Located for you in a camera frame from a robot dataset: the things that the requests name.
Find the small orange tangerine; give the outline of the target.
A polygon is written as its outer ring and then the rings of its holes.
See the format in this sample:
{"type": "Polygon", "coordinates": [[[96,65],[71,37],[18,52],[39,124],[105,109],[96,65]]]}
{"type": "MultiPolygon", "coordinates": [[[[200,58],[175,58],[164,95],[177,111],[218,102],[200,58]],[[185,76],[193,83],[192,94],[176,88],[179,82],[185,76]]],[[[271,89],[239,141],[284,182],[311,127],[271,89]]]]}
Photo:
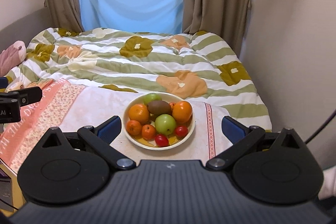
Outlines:
{"type": "Polygon", "coordinates": [[[141,130],[141,136],[145,139],[145,140],[152,140],[155,138],[157,132],[154,126],[152,126],[151,124],[145,124],[142,127],[141,130]]]}

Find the orange persimmon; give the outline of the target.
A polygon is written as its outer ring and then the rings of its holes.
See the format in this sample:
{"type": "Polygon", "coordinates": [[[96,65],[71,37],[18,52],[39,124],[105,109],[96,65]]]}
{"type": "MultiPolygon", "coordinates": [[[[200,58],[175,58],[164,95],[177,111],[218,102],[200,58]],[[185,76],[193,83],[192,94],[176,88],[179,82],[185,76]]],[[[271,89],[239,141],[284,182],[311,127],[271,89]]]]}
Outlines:
{"type": "Polygon", "coordinates": [[[144,104],[136,104],[130,107],[128,111],[130,120],[138,121],[140,124],[146,124],[150,118],[150,112],[144,104]]]}

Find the red cherry tomato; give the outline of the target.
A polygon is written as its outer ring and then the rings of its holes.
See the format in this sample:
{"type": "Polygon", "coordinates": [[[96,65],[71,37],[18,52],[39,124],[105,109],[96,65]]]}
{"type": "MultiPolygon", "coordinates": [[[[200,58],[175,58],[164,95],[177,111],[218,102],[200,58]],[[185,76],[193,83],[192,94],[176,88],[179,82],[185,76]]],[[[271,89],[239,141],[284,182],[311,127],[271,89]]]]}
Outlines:
{"type": "Polygon", "coordinates": [[[169,139],[167,138],[166,135],[163,135],[163,134],[156,135],[154,140],[158,147],[167,147],[170,145],[169,139]]]}
{"type": "Polygon", "coordinates": [[[189,133],[189,130],[186,126],[178,126],[175,128],[174,133],[178,138],[183,138],[189,133]]]}

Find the large orange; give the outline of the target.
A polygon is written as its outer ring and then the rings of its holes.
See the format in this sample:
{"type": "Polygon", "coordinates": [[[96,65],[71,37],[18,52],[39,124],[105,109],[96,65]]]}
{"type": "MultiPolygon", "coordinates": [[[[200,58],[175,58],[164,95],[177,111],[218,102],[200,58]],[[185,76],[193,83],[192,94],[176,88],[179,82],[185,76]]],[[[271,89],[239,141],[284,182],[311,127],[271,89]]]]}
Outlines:
{"type": "Polygon", "coordinates": [[[179,101],[174,105],[172,116],[177,123],[187,123],[193,114],[193,108],[187,101],[179,101]]]}

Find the brown kiwi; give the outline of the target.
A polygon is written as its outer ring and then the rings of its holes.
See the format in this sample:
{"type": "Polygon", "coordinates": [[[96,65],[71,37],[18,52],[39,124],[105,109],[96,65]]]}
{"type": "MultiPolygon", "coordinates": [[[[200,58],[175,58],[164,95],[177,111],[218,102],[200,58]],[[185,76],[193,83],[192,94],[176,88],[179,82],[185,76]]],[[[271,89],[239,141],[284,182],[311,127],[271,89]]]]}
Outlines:
{"type": "Polygon", "coordinates": [[[147,105],[148,111],[153,115],[170,114],[171,106],[163,100],[151,101],[147,105]]]}

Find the pink white floral cloth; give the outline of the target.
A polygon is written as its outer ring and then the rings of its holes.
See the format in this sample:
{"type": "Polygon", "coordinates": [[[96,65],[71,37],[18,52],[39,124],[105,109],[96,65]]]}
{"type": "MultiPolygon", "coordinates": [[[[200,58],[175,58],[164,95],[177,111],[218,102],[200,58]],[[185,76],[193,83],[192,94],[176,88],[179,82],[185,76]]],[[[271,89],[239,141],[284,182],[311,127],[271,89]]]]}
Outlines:
{"type": "MultiPolygon", "coordinates": [[[[43,89],[39,103],[21,108],[20,122],[5,126],[1,134],[1,161],[17,172],[48,128],[58,126],[64,132],[75,132],[85,125],[100,125],[114,115],[123,117],[128,104],[137,97],[138,94],[131,92],[56,81],[43,89]]],[[[110,145],[135,162],[142,159],[206,162],[232,145],[221,129],[222,118],[228,112],[204,102],[191,101],[190,104],[195,129],[178,147],[165,151],[144,149],[133,144],[124,132],[110,145]]]]}

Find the pink plush pillow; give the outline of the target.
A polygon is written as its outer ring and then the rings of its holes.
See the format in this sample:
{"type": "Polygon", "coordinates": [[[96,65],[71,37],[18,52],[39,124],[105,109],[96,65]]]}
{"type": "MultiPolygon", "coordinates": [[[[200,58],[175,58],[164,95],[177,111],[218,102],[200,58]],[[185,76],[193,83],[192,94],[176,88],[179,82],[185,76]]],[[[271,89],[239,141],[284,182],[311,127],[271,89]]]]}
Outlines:
{"type": "Polygon", "coordinates": [[[21,64],[26,58],[26,45],[23,41],[16,41],[6,50],[1,52],[0,74],[5,76],[12,68],[21,64]]]}

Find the white sock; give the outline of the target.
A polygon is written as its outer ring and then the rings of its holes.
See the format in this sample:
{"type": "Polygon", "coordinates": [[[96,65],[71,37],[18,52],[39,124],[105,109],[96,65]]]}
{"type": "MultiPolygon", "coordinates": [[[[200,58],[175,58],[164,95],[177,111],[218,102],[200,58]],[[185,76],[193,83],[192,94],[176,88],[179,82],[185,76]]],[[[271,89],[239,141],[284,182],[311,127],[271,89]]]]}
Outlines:
{"type": "Polygon", "coordinates": [[[323,184],[319,191],[319,200],[336,197],[336,166],[323,171],[323,184]]]}

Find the green apple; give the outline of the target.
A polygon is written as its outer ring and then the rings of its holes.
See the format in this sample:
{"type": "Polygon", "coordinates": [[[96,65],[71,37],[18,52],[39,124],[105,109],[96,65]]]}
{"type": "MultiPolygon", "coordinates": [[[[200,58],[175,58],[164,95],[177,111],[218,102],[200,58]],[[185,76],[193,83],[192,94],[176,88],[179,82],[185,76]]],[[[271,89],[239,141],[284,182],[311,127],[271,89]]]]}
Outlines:
{"type": "Polygon", "coordinates": [[[157,116],[154,123],[157,133],[166,136],[172,134],[177,126],[175,119],[169,114],[157,116]]]}
{"type": "Polygon", "coordinates": [[[152,101],[161,101],[161,100],[162,100],[162,97],[159,94],[149,93],[149,94],[144,95],[143,104],[148,105],[152,101]]]}

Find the striped floral duvet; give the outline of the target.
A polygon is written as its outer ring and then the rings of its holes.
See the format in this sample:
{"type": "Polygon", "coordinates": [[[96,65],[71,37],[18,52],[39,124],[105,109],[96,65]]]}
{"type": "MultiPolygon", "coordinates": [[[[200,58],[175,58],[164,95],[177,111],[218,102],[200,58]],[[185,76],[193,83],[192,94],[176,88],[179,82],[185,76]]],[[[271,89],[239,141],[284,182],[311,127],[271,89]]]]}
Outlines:
{"type": "Polygon", "coordinates": [[[245,125],[272,128],[268,109],[231,47],[218,35],[47,28],[7,78],[23,86],[66,79],[133,93],[166,92],[224,108],[245,125]]]}

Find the blue window cloth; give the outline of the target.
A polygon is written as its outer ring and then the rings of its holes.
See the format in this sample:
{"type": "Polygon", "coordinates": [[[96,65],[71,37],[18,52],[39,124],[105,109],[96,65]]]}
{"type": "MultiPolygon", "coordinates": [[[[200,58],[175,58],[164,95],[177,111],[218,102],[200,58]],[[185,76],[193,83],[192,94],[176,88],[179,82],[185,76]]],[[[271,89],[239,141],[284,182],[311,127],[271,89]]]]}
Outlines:
{"type": "Polygon", "coordinates": [[[180,34],[183,0],[79,0],[85,30],[180,34]]]}

